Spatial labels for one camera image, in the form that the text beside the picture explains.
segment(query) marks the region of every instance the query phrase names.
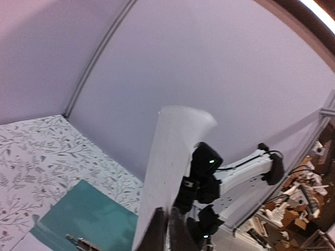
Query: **white paper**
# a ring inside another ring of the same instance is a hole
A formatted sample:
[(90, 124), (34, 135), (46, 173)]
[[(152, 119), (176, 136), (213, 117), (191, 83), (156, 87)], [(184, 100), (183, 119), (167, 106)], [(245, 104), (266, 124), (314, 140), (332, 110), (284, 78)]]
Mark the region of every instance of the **white paper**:
[(36, 239), (31, 233), (28, 233), (14, 248), (13, 251), (52, 251), (46, 245)]
[(170, 210), (195, 145), (216, 125), (207, 112), (189, 107), (164, 107), (158, 118), (149, 156), (133, 250), (139, 245), (155, 208)]

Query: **metal clip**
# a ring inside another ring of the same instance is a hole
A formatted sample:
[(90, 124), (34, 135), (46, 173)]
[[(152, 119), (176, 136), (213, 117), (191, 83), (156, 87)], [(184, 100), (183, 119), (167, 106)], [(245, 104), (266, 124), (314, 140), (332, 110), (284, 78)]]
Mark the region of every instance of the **metal clip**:
[(76, 239), (70, 234), (67, 234), (66, 238), (80, 251), (102, 251), (102, 249), (83, 238)]

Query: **teal folder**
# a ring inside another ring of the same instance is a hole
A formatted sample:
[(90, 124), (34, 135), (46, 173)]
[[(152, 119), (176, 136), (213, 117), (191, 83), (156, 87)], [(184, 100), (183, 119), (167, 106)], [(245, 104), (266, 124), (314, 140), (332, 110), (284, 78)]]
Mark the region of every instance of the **teal folder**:
[(137, 215), (81, 180), (30, 231), (54, 251), (76, 251), (66, 239), (84, 238), (103, 251), (131, 251)]

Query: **black cable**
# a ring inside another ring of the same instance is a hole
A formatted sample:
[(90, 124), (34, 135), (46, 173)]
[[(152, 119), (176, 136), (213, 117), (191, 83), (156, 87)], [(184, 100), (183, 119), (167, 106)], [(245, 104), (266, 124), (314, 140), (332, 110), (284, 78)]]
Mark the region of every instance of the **black cable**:
[(264, 204), (269, 204), (272, 201), (275, 201), (275, 200), (278, 200), (278, 199), (281, 199), (281, 198), (285, 198), (285, 197), (289, 197), (289, 195), (279, 195), (277, 197), (272, 198), (271, 200), (268, 200), (268, 201), (264, 202)]
[(248, 162), (250, 162), (250, 161), (253, 161), (253, 160), (256, 159), (256, 158), (262, 157), (264, 154), (271, 154), (271, 153), (279, 153), (279, 154), (281, 155), (281, 158), (284, 158), (284, 154), (283, 154), (282, 152), (277, 151), (277, 150), (271, 150), (271, 151), (267, 151), (267, 152), (265, 152), (265, 153), (263, 153), (263, 154), (260, 154), (260, 155), (258, 155), (258, 156), (252, 157), (252, 158), (250, 158), (250, 159), (244, 161), (243, 163), (238, 164), (237, 166), (234, 166), (234, 167), (228, 167), (228, 168), (218, 168), (216, 171), (217, 171), (217, 172), (229, 171), (229, 170), (235, 169), (235, 168), (237, 168), (237, 167), (243, 166), (243, 165), (245, 165), (246, 163), (248, 163)]
[(290, 172), (289, 175), (292, 175), (292, 174), (295, 174), (295, 173), (299, 173), (299, 172), (303, 172), (303, 171), (310, 171), (312, 173), (315, 173), (312, 169), (301, 169), (301, 170)]
[(284, 154), (281, 152), (281, 151), (277, 151), (277, 150), (271, 150), (271, 151), (268, 151), (266, 153), (279, 153), (281, 158), (284, 159)]
[(301, 166), (297, 166), (296, 168), (294, 168), (294, 169), (292, 170), (292, 172), (295, 171), (295, 170), (298, 169), (298, 168), (303, 167), (303, 166), (308, 167), (308, 168), (310, 169), (310, 167), (309, 167), (308, 165), (301, 165)]
[(263, 156), (263, 154), (260, 154), (260, 155), (257, 155), (257, 156), (255, 156), (255, 157), (252, 157), (252, 158), (250, 158), (250, 159), (248, 159), (248, 160), (246, 160), (246, 161), (244, 161), (244, 162), (242, 162), (242, 163), (240, 163), (240, 164), (238, 164), (238, 165), (236, 165), (236, 166), (234, 166), (234, 167), (218, 168), (217, 171), (222, 172), (222, 171), (228, 171), (228, 170), (235, 169), (235, 168), (240, 167), (240, 166), (243, 166), (243, 165), (245, 165), (246, 163), (248, 163), (248, 162), (250, 162), (250, 161), (253, 161), (254, 159), (259, 158), (259, 157), (261, 157), (261, 156)]

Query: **white tent panel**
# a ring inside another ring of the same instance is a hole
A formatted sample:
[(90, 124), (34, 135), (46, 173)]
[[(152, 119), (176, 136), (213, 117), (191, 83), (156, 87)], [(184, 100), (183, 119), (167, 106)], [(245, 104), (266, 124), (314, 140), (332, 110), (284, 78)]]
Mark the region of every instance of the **white tent panel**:
[(64, 113), (125, 0), (1, 1), (0, 124)]
[(143, 179), (158, 111), (184, 105), (218, 121), (206, 141), (236, 161), (260, 142), (301, 148), (334, 72), (251, 0), (140, 0), (93, 69), (70, 121)]

